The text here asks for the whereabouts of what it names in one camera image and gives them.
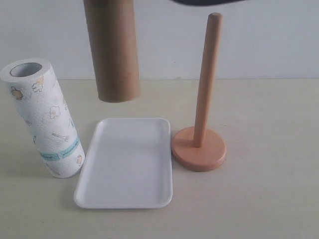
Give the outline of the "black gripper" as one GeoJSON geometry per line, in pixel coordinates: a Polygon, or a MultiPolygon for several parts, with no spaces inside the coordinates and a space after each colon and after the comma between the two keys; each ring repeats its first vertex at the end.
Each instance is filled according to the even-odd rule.
{"type": "Polygon", "coordinates": [[[182,5],[222,5],[234,2],[240,2],[243,0],[172,0],[182,5]]]}

